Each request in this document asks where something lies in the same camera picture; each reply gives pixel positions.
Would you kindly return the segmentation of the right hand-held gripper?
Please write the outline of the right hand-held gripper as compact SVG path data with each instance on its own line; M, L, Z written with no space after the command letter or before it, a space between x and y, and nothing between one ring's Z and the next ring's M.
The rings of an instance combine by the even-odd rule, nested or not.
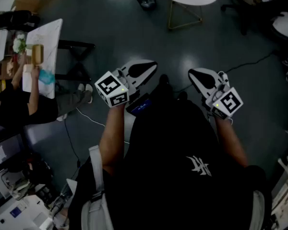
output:
M243 106L243 101L234 87L230 87L228 76L206 68L188 71L188 77L196 90L206 98L205 104L212 114L220 118L231 118ZM211 86L216 86L211 93Z

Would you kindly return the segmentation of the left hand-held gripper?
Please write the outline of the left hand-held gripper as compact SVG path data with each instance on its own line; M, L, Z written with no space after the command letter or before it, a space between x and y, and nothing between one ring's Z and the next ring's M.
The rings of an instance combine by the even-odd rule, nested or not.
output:
M131 60L121 69L106 72L95 82L96 90L110 107L132 103L140 97L139 87L154 75L157 62L148 59Z

